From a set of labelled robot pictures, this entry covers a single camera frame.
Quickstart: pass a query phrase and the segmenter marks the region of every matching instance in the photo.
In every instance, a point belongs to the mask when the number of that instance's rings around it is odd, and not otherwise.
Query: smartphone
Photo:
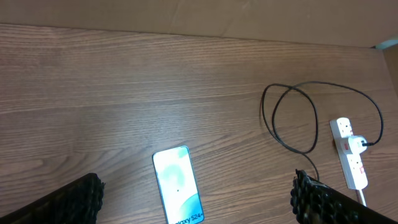
[[[187,146],[152,156],[168,224],[202,222],[203,209]]]

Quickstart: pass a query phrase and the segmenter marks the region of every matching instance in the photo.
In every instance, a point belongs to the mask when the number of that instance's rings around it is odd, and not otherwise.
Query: wooden surface
[[[384,49],[383,53],[391,76],[392,84],[398,95],[398,44]]]
[[[205,223],[295,223],[294,170],[315,176],[259,117],[264,87],[308,80],[364,91],[382,109],[382,141],[363,154],[368,206],[398,220],[398,100],[381,51],[255,40],[0,26],[0,216],[96,172],[106,182],[98,223],[165,223],[151,156],[187,145]],[[305,86],[318,107],[310,154],[321,181],[348,190],[328,121],[351,119],[373,141],[364,97]],[[271,89],[267,111],[283,89]],[[301,149],[313,141],[309,102],[292,93],[277,126]]]

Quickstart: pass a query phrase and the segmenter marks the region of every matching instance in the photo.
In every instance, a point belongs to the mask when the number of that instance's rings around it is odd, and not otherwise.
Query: power strip
[[[367,148],[367,146],[363,146],[363,143],[366,143],[365,138],[354,136],[348,118],[338,118],[330,121],[330,127],[336,142],[347,187],[355,190],[364,189],[368,185],[368,179],[366,178],[359,153]]]

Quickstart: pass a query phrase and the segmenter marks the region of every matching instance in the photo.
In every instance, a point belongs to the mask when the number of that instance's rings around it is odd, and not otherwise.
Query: cardboard
[[[0,23],[372,47],[396,0],[0,0]]]

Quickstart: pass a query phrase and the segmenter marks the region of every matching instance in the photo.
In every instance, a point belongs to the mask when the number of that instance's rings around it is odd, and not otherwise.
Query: black cable
[[[292,151],[292,152],[294,152],[294,153],[301,154],[301,155],[303,155],[305,158],[307,158],[308,161],[310,161],[310,163],[312,164],[313,168],[315,169],[315,172],[317,173],[317,179],[318,179],[318,181],[319,181],[318,169],[317,169],[317,167],[315,166],[315,164],[312,162],[312,160],[306,155],[306,154],[312,152],[312,151],[315,149],[315,146],[317,145],[317,142],[318,142],[318,113],[317,113],[317,108],[316,108],[315,105],[313,104],[313,101],[311,100],[311,98],[310,98],[304,91],[302,91],[301,89],[297,88],[298,86],[301,86],[301,85],[304,85],[304,84],[310,84],[310,83],[322,84],[322,85],[338,86],[338,87],[341,87],[341,88],[346,88],[346,89],[355,91],[355,92],[357,92],[357,93],[359,93],[359,94],[365,96],[367,99],[369,99],[369,100],[375,105],[377,111],[379,112],[379,116],[380,116],[380,122],[381,122],[380,135],[379,135],[379,138],[378,138],[375,142],[364,143],[363,146],[373,146],[373,145],[377,144],[377,143],[380,141],[381,136],[383,135],[384,122],[383,122],[383,116],[382,116],[382,114],[381,114],[381,110],[380,110],[380,108],[378,107],[378,105],[376,104],[376,102],[375,102],[374,100],[372,100],[372,98],[371,98],[370,96],[368,96],[367,94],[365,94],[365,93],[363,93],[363,92],[361,92],[361,91],[359,91],[359,90],[356,90],[356,89],[354,89],[354,88],[348,87],[348,86],[339,85],[339,84],[330,83],[330,82],[319,82],[319,81],[303,82],[303,83],[299,83],[299,84],[294,85],[294,86],[285,85],[285,84],[279,84],[279,83],[274,83],[274,84],[268,85],[268,86],[264,89],[264,92],[262,93],[262,96],[261,96],[261,110],[262,110],[262,118],[263,118],[263,120],[264,120],[264,122],[265,122],[265,124],[266,124],[266,126],[267,126],[267,129],[268,129],[268,131],[269,131],[269,134],[271,134],[271,136],[274,137],[274,139],[275,139],[277,142],[279,142],[281,145],[283,145],[286,149],[288,149],[288,150],[290,150],[290,151]],[[280,96],[278,102],[277,102],[276,105],[275,105],[274,111],[272,112],[271,121],[272,121],[272,129],[273,129],[274,132],[271,131],[271,129],[270,129],[269,125],[268,125],[268,122],[267,122],[267,119],[266,119],[266,112],[264,111],[264,100],[265,100],[265,97],[266,97],[266,94],[267,94],[267,90],[268,90],[270,87],[272,87],[272,86],[282,86],[282,87],[286,87],[286,88],[287,88],[287,90],[282,94],[282,96]],[[283,140],[282,140],[282,139],[280,138],[280,136],[278,135],[278,132],[276,131],[276,126],[275,126],[275,114],[276,114],[276,111],[277,111],[278,106],[279,106],[280,102],[282,101],[282,99],[283,99],[283,98],[285,97],[285,95],[286,95],[288,92],[290,92],[291,90],[295,90],[295,91],[301,93],[303,96],[305,96],[305,97],[309,100],[309,102],[311,103],[312,108],[313,108],[313,111],[314,111],[314,113],[315,113],[315,139],[314,139],[314,141],[313,141],[313,144],[312,144],[311,148],[310,148],[309,150],[305,151],[305,152],[299,151],[298,149],[295,149],[295,148],[293,148],[293,147],[287,145],[285,142],[283,142]]]

